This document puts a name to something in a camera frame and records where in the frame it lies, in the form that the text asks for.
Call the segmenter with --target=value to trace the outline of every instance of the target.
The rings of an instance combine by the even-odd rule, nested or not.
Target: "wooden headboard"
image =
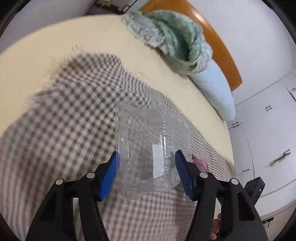
[[[160,9],[182,13],[200,24],[206,41],[213,49],[213,60],[215,60],[224,73],[231,91],[235,90],[242,83],[239,71],[224,43],[210,23],[196,8],[186,0],[151,0],[141,11],[150,12]]]

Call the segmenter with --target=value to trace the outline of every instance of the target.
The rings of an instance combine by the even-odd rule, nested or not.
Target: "human hand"
[[[215,240],[217,238],[217,233],[219,232],[219,220],[221,219],[221,213],[217,217],[218,219],[213,220],[213,228],[211,231],[211,240]]]

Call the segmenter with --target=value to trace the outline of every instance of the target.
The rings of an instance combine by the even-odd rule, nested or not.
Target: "white label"
[[[158,178],[164,174],[165,163],[163,160],[163,151],[159,144],[152,144],[153,152],[153,177]]]

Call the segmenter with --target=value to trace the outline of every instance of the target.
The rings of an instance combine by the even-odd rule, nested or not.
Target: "clear plastic container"
[[[142,109],[130,100],[117,104],[120,192],[133,200],[180,183],[175,152],[191,159],[187,122],[163,106]]]

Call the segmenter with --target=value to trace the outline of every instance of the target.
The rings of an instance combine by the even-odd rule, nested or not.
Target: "green fluffy blanket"
[[[167,10],[124,15],[123,22],[143,43],[159,48],[180,74],[206,69],[213,51],[205,41],[202,27],[189,17]]]

